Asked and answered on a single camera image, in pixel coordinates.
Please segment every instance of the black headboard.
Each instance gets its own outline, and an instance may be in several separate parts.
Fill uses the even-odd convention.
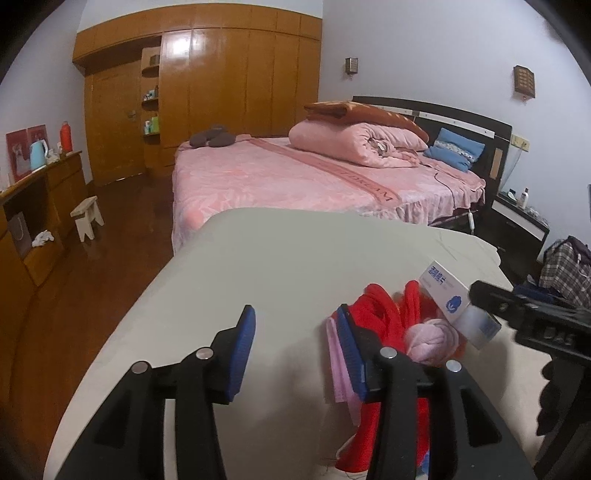
[[[354,102],[386,107],[411,118],[429,135],[429,145],[442,128],[486,145],[471,170],[486,181],[485,200],[491,205],[501,184],[512,127],[492,118],[435,103],[400,98],[354,96]]]

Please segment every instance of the blue kettle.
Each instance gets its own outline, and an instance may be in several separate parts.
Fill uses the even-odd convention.
[[[46,163],[47,143],[45,140],[37,140],[31,144],[31,170],[41,168]]]

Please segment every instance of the gift bag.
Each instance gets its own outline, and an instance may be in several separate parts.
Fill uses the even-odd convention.
[[[18,254],[21,258],[25,258],[33,248],[33,245],[29,228],[22,212],[17,213],[8,221],[8,230],[12,235],[12,241],[14,241],[14,246],[17,248]]]

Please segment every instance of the black nightstand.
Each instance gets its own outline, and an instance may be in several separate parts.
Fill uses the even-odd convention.
[[[545,222],[529,215],[504,193],[496,196],[476,225],[476,236],[495,246],[501,270],[513,283],[536,270],[535,262],[550,233]]]

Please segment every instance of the red cloth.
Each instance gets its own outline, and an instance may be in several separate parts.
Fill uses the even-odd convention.
[[[355,324],[376,332],[384,346],[404,352],[404,332],[412,325],[437,311],[435,302],[420,294],[415,280],[407,283],[404,296],[399,302],[374,283],[367,286],[363,295],[349,311]],[[355,438],[346,452],[337,461],[336,467],[343,472],[357,473],[369,469],[379,423],[379,403],[364,403],[361,407],[361,423]],[[429,450],[429,405],[425,398],[417,401],[417,465],[420,465]]]

